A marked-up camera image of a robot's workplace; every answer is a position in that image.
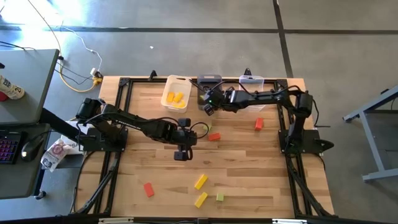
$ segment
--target concrete floor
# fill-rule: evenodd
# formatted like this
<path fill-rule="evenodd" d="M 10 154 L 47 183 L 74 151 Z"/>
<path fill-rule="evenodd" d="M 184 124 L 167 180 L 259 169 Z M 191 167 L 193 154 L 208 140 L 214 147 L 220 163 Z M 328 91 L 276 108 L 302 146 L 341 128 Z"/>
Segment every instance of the concrete floor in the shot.
<path fill-rule="evenodd" d="M 50 11 L 44 16 L 54 26 L 63 21 L 66 26 L 89 27 L 277 28 L 271 0 L 49 2 L 58 14 Z M 6 6 L 2 23 L 43 26 L 33 9 L 21 4 L 19 10 L 31 12 L 29 17 L 10 19 L 8 12 L 15 9 Z M 286 29 L 397 29 L 397 1 L 279 0 L 279 4 Z M 83 48 L 80 39 L 67 32 L 56 35 L 72 70 L 88 75 L 92 67 L 98 66 L 98 58 Z M 155 69 L 159 75 L 240 76 L 250 67 L 254 75 L 286 77 L 278 34 L 79 35 L 89 48 L 102 55 L 104 75 L 148 75 Z M 27 27 L 23 31 L 2 30 L 0 40 L 38 49 L 57 48 L 51 32 Z M 363 183 L 361 175 L 376 171 L 376 165 L 360 121 L 345 124 L 341 117 L 398 84 L 397 36 L 289 34 L 286 40 L 294 77 L 305 79 L 307 89 L 318 102 L 319 123 L 331 125 L 320 133 L 323 139 L 335 143 L 324 156 L 335 213 L 345 218 L 396 223 L 398 177 Z M 79 86 L 87 87 L 89 83 Z M 95 98 L 98 92 L 99 87 L 89 93 L 75 93 L 55 73 L 45 107 L 70 119 L 82 99 Z M 66 102 L 68 108 L 60 110 Z M 77 169 L 46 172 L 43 189 L 48 197 L 39 201 L 32 197 L 0 200 L 0 220 L 66 215 L 76 176 Z"/>

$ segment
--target plastic bin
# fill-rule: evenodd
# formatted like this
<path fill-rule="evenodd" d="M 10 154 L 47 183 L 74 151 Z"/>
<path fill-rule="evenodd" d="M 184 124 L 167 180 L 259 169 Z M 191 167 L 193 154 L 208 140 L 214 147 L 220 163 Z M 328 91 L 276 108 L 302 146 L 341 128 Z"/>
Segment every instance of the plastic bin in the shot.
<path fill-rule="evenodd" d="M 164 86 L 162 100 L 160 103 L 169 111 L 177 112 L 177 113 L 185 113 L 188 109 L 188 101 L 189 96 L 191 94 L 192 84 L 189 82 L 191 78 L 189 77 L 181 77 L 178 75 L 169 75 L 167 77 L 166 85 Z M 185 107 L 178 108 L 173 106 L 172 103 L 167 102 L 167 95 L 169 92 L 183 93 L 182 99 L 185 101 Z"/>
<path fill-rule="evenodd" d="M 264 78 L 260 76 L 241 75 L 239 77 L 239 83 L 251 93 L 255 91 L 264 91 Z M 248 106 L 246 109 L 260 111 L 264 107 L 265 105 L 252 105 Z"/>

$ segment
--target rgb keyboard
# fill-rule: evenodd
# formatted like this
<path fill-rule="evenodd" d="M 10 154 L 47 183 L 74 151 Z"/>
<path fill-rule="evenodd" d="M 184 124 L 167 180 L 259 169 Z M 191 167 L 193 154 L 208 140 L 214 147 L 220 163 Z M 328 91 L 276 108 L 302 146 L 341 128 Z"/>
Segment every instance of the rgb keyboard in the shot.
<path fill-rule="evenodd" d="M 0 133 L 0 164 L 14 164 L 19 152 L 20 133 Z"/>

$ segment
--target wooden tabletop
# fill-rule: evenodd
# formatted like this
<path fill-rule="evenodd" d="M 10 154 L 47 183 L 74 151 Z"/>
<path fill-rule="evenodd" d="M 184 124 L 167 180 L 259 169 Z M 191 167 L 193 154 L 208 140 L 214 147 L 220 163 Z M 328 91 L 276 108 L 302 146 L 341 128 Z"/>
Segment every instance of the wooden tabletop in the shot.
<path fill-rule="evenodd" d="M 105 102 L 114 104 L 119 79 L 104 78 L 99 97 Z M 290 78 L 288 83 L 305 89 L 301 78 Z M 264 91 L 271 88 L 264 85 Z M 210 133 L 221 134 L 221 140 L 199 139 L 193 146 L 193 160 L 180 162 L 173 159 L 176 146 L 155 142 L 140 131 L 130 129 L 119 167 L 113 217 L 294 217 L 286 162 L 279 152 L 276 105 L 266 105 L 260 112 L 217 111 L 207 116 L 198 109 L 197 89 L 193 86 L 187 112 L 178 114 L 166 111 L 160 104 L 163 89 L 164 83 L 135 83 L 129 112 L 147 119 L 171 116 L 191 118 L 192 124 L 203 121 L 211 125 Z M 261 131 L 254 130 L 257 118 L 264 118 Z M 307 119 L 305 128 L 312 126 L 312 118 Z M 205 132 L 200 126 L 195 127 L 195 131 L 198 135 Z M 96 152 L 87 160 L 78 186 L 77 208 L 82 207 L 97 188 L 103 157 L 103 152 Z M 303 163 L 309 189 L 323 207 L 333 213 L 321 160 L 304 154 Z M 196 190 L 194 185 L 202 174 L 206 174 L 208 180 Z M 152 183 L 155 192 L 151 198 L 144 191 L 143 185 L 147 182 Z M 196 208 L 194 203 L 202 192 L 209 196 Z M 224 194 L 224 202 L 216 201 L 217 193 Z M 107 196 L 108 187 L 102 207 Z M 300 191 L 298 196 L 304 211 Z"/>

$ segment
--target yellow plastic bin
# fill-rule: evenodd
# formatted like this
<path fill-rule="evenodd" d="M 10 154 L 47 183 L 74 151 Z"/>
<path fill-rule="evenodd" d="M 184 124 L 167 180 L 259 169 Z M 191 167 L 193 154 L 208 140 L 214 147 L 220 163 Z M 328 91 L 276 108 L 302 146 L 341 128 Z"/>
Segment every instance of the yellow plastic bin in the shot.
<path fill-rule="evenodd" d="M 189 82 L 191 78 L 189 77 L 181 77 L 178 75 L 169 75 L 167 77 L 166 85 L 163 90 L 162 100 L 160 103 L 166 108 L 168 111 L 173 111 L 177 113 L 185 113 L 188 109 L 188 101 L 189 96 L 191 94 L 192 84 Z M 183 93 L 183 97 L 181 101 L 185 102 L 185 106 L 183 108 L 179 108 L 175 106 L 175 103 L 167 102 L 167 95 L 170 92 L 174 92 L 175 95 L 178 93 Z"/>

